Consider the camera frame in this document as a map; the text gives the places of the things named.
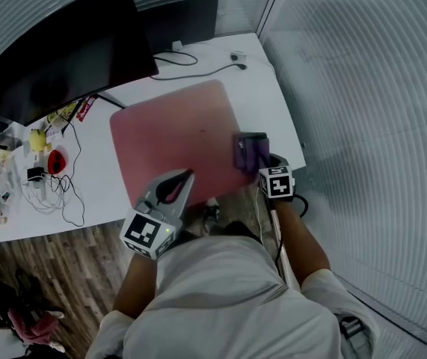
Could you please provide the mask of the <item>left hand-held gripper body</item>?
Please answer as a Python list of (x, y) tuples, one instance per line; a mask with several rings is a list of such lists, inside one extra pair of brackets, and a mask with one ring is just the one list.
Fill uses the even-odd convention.
[(120, 240), (130, 250), (157, 260), (181, 230), (183, 207), (174, 204), (138, 204), (130, 209), (120, 231)]

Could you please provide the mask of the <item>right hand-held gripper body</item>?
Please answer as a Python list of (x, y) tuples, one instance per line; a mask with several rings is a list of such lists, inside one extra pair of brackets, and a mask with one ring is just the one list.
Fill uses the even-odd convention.
[(295, 193), (295, 178), (288, 161), (276, 154), (269, 156), (267, 168), (258, 171), (259, 188), (269, 200), (291, 200)]

